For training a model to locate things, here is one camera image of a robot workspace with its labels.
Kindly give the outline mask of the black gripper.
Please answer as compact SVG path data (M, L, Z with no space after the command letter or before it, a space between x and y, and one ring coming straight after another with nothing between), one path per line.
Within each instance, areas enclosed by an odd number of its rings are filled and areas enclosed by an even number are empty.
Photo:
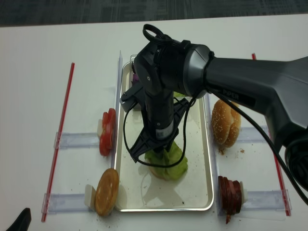
M127 115L136 105L141 107L143 128L131 148L127 144L125 128L123 137L132 160L143 164L139 157L148 151L154 151L159 158L162 158L162 151L170 151L179 134L178 126L188 114L192 101L186 98L177 101L170 90L152 96L141 83L136 83L122 94L120 104Z

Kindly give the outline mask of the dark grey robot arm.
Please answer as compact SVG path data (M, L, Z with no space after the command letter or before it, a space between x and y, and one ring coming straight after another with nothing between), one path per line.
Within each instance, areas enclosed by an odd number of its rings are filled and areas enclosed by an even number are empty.
M271 148L295 188L308 186L308 60L264 61L217 58L205 45L150 42L134 59L139 82L121 97L125 111L138 103L144 127L129 148L134 161L175 139L189 103L173 101L179 92L201 98L210 92L265 116Z

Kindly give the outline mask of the black left arm gripper tip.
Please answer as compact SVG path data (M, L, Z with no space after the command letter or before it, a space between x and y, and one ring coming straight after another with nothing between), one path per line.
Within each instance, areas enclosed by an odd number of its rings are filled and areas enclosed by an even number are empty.
M28 231L31 220L31 210L25 208L6 231Z

